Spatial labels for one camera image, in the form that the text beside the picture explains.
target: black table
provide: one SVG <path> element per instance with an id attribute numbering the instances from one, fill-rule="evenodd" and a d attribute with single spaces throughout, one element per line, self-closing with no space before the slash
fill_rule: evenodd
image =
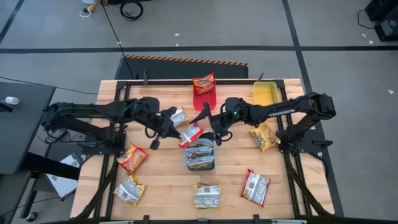
<path id="1" fill-rule="evenodd" d="M 216 78 L 248 78 L 248 65 L 242 62 L 225 62 L 219 60 L 201 60 L 190 58 L 156 57 L 126 55 L 134 78 L 124 58 L 120 60 L 115 80 L 144 79 L 181 79 L 205 77 L 214 73 Z"/>
<path id="2" fill-rule="evenodd" d="M 43 107 L 50 103 L 54 91 L 53 86 L 0 82 L 0 100 L 7 96 L 20 100 L 18 105 L 9 105 L 11 113 L 0 112 L 0 215 L 17 208 L 34 174 L 78 178 L 77 168 L 28 152 Z M 2 222 L 11 222 L 14 214 L 7 213 Z"/>

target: red plastic container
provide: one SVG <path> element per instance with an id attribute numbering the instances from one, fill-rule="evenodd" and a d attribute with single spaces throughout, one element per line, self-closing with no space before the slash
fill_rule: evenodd
<path id="1" fill-rule="evenodd" d="M 210 105 L 210 110 L 213 110 L 216 108 L 217 105 L 217 99 L 216 99 L 216 80 L 214 80 L 214 89 L 201 94 L 201 95 L 196 95 L 195 94 L 195 87 L 192 85 L 192 92 L 193 92 L 193 107 L 197 111 L 203 110 L 203 103 L 207 102 Z"/>

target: ramen packet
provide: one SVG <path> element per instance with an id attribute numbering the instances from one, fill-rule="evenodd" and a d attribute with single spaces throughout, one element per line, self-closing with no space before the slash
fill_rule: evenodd
<path id="1" fill-rule="evenodd" d="M 196 147 L 196 148 L 188 148 L 184 152 L 185 156 L 189 159 L 196 159 L 202 156 L 211 156 L 213 154 L 213 147 Z"/>
<path id="2" fill-rule="evenodd" d="M 145 185 L 141 184 L 133 175 L 130 175 L 115 188 L 113 193 L 119 196 L 123 202 L 135 207 L 142 197 L 144 190 Z"/>
<path id="3" fill-rule="evenodd" d="M 188 148 L 196 147 L 213 147 L 213 141 L 206 138 L 198 138 L 196 141 L 188 145 Z"/>
<path id="4" fill-rule="evenodd" d="M 187 159 L 185 161 L 190 170 L 212 170 L 214 169 L 214 156 L 203 156 L 196 159 Z"/>
<path id="5" fill-rule="evenodd" d="M 193 89 L 196 95 L 201 95 L 207 93 L 214 89 L 215 78 L 214 73 L 211 73 L 204 78 L 194 78 L 193 79 Z"/>
<path id="6" fill-rule="evenodd" d="M 130 145 L 130 149 L 118 158 L 118 162 L 129 175 L 134 173 L 148 157 L 148 154 L 143 149 L 136 147 L 132 143 L 130 143 Z"/>
<path id="7" fill-rule="evenodd" d="M 260 206 L 264 206 L 267 189 L 271 180 L 248 169 L 248 178 L 241 197 L 244 197 Z"/>
<path id="8" fill-rule="evenodd" d="M 189 122 L 187 115 L 185 115 L 184 110 L 182 109 L 182 106 L 179 106 L 177 108 L 177 110 L 170 117 L 170 119 L 173 121 L 174 127 L 178 127 Z"/>
<path id="9" fill-rule="evenodd" d="M 195 142 L 204 130 L 199 128 L 196 123 L 190 124 L 188 128 L 181 133 L 178 146 L 187 147 L 191 142 Z"/>
<path id="10" fill-rule="evenodd" d="M 269 127 L 268 122 L 260 124 L 256 129 L 250 130 L 254 139 L 257 141 L 261 148 L 261 153 L 272 147 L 274 144 L 280 144 L 280 139 L 276 136 L 275 132 Z"/>
<path id="11" fill-rule="evenodd" d="M 221 206 L 221 185 L 195 185 L 195 208 L 219 208 Z"/>

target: wooden table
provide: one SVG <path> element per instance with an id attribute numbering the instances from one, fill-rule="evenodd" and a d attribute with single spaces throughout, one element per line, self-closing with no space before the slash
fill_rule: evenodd
<path id="1" fill-rule="evenodd" d="M 116 82 L 114 80 L 101 82 L 97 104 L 103 105 L 114 100 Z M 284 82 L 288 98 L 303 95 L 300 79 L 286 79 Z M 153 96 L 159 99 L 161 110 L 182 105 L 187 116 L 194 118 L 198 112 L 193 109 L 192 94 L 191 85 L 141 85 L 130 89 L 129 98 Z M 213 114 L 219 113 L 219 108 L 225 99 L 233 96 L 242 97 L 248 103 L 253 103 L 252 85 L 217 85 L 217 106 Z M 296 123 L 302 117 L 303 114 L 293 114 L 293 122 Z M 268 122 L 274 130 L 277 129 L 275 118 L 268 119 Z M 100 127 L 109 125 L 105 119 L 94 119 L 92 123 Z M 252 219 L 253 214 L 259 214 L 260 218 L 294 217 L 284 157 L 277 147 L 260 154 L 259 146 L 249 133 L 253 127 L 243 123 L 235 124 L 229 129 L 233 133 L 233 138 L 215 148 L 215 169 L 193 172 L 184 164 L 185 156 L 183 149 L 177 146 L 177 139 L 162 139 L 159 150 L 153 151 L 148 148 L 152 140 L 146 138 L 144 127 L 135 122 L 127 125 L 126 147 L 133 142 L 150 154 L 136 172 L 136 177 L 146 185 L 146 191 L 135 208 L 131 208 L 116 196 L 113 199 L 112 220 L 142 220 L 144 215 L 150 215 L 151 220 Z M 210 128 L 208 121 L 205 120 L 200 121 L 199 125 L 205 129 Z M 308 154 L 302 154 L 301 159 L 308 188 L 323 207 L 333 213 L 322 163 Z M 102 163 L 103 156 L 93 156 L 81 168 L 71 217 L 78 215 L 96 192 Z M 240 197 L 248 169 L 271 179 L 264 208 Z M 116 185 L 125 177 L 126 172 L 120 167 Z M 199 182 L 222 185 L 222 210 L 194 209 L 193 186 Z M 303 214 L 303 200 L 299 188 L 296 189 L 300 211 Z M 108 193 L 105 192 L 101 216 L 105 215 L 107 199 Z"/>

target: yellow container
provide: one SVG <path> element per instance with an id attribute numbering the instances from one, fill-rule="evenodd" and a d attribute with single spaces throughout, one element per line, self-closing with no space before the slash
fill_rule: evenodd
<path id="1" fill-rule="evenodd" d="M 255 105 L 261 106 L 279 103 L 277 85 L 274 82 L 255 82 L 253 84 L 253 100 Z"/>

